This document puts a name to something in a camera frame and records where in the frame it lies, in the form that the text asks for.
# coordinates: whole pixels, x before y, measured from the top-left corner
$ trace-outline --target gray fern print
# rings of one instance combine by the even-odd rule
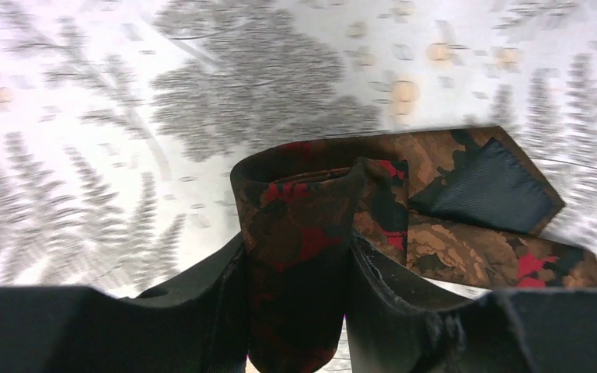
[[[534,40],[540,32],[585,21],[597,0],[494,0],[491,12],[503,14],[494,29],[509,43]]]
[[[86,57],[88,37],[75,25],[72,17],[58,20],[60,33],[55,40],[38,30],[33,15],[25,12],[19,2],[0,0],[0,20],[15,36],[7,41],[7,51],[22,58],[54,54],[61,62],[44,72],[48,88],[56,89],[72,82],[107,99],[108,104],[81,116],[83,123],[110,125],[123,129],[135,139],[145,139],[158,164],[162,181],[172,179],[170,167],[161,145],[138,114],[142,104],[133,92],[135,75],[116,54],[107,55],[96,63]]]
[[[155,26],[173,42],[199,43],[216,71],[194,58],[157,77],[153,119],[195,162],[242,145],[255,152],[283,142],[379,129],[379,110],[337,96],[344,61],[294,28],[274,2],[171,0]]]
[[[113,203],[117,192],[75,148],[66,148],[82,182],[81,196],[62,193],[65,182],[35,160],[19,132],[5,136],[9,169],[0,164],[0,284],[15,284],[42,264],[41,284],[90,283],[103,289],[134,285],[143,291],[175,275],[176,250],[186,216],[177,215],[155,237],[152,175],[132,216]]]
[[[547,163],[546,174],[561,178],[567,208],[553,228],[579,231],[578,241],[591,245],[597,242],[597,86],[589,54],[574,57],[567,85],[568,122],[563,125],[543,73],[535,72],[525,145],[534,159]]]
[[[501,84],[495,93],[494,103],[491,107],[491,123],[501,126],[517,142],[520,142],[520,126],[516,123],[516,114],[513,107],[514,94],[510,85]]]

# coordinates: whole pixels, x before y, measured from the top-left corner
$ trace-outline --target white patterned fabric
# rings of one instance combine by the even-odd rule
[[[0,0],[0,284],[135,296],[239,231],[245,155],[490,122],[597,253],[597,0]]]

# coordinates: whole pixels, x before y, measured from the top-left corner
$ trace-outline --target rolled necktie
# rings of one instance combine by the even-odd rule
[[[242,160],[231,180],[246,247],[250,360],[262,372],[315,371],[333,357],[344,314],[358,321],[351,250],[362,246],[419,275],[395,285],[406,288],[420,277],[597,287],[592,253],[537,237],[564,202],[500,127],[296,142]],[[441,295],[414,302],[425,311],[462,304]],[[405,368],[409,355],[415,363],[429,350],[405,352]]]
[[[0,288],[0,372],[310,373],[343,319],[354,373],[597,371],[597,259],[538,237],[564,203],[501,128],[296,142],[231,181],[241,232],[137,298]]]

